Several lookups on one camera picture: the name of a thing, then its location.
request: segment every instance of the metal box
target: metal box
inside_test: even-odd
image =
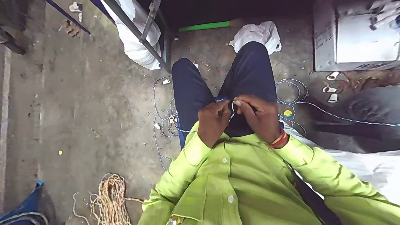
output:
[[[384,24],[370,28],[374,12],[365,2],[314,3],[316,71],[383,70],[400,66],[399,29]]]

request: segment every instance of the green stick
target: green stick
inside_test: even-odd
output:
[[[205,29],[212,29],[219,27],[229,27],[229,21],[182,27],[179,28],[179,32],[189,31],[189,30],[205,30]]]

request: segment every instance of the shirt sleeve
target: shirt sleeve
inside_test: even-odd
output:
[[[152,188],[149,199],[144,201],[139,225],[165,225],[168,222],[172,210],[193,181],[199,165],[210,150],[197,132],[187,135],[185,147],[171,162],[155,188]]]
[[[343,224],[400,224],[398,205],[321,148],[309,147],[291,136],[285,147],[274,151],[325,197],[326,205]]]

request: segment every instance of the red bracelet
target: red bracelet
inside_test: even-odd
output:
[[[276,149],[277,147],[280,147],[282,144],[286,143],[288,139],[289,135],[283,129],[281,129],[279,137],[274,140],[270,146]]]

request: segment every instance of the white plastic bag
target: white plastic bag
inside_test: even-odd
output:
[[[133,21],[135,26],[140,32],[143,32],[144,26],[148,14],[140,6],[136,0],[116,0],[120,5],[125,14]],[[139,65],[149,69],[149,70],[159,70],[160,63],[156,58],[150,53],[146,47],[139,42],[139,39],[129,30],[129,28],[118,18],[118,16],[111,10],[111,8],[103,1],[104,7],[110,14],[111,18],[115,21],[117,30],[122,43],[124,43],[125,54]],[[158,25],[153,22],[150,27],[149,33],[146,40],[156,49],[157,53],[160,55],[160,46],[158,45],[158,39],[160,38],[161,32]]]
[[[278,30],[274,22],[267,21],[260,25],[244,25],[240,31],[236,33],[235,38],[229,42],[229,45],[233,46],[235,52],[238,53],[245,44],[251,41],[257,41],[265,45],[268,50],[268,55],[271,55],[273,52],[279,52],[282,48],[279,40]]]

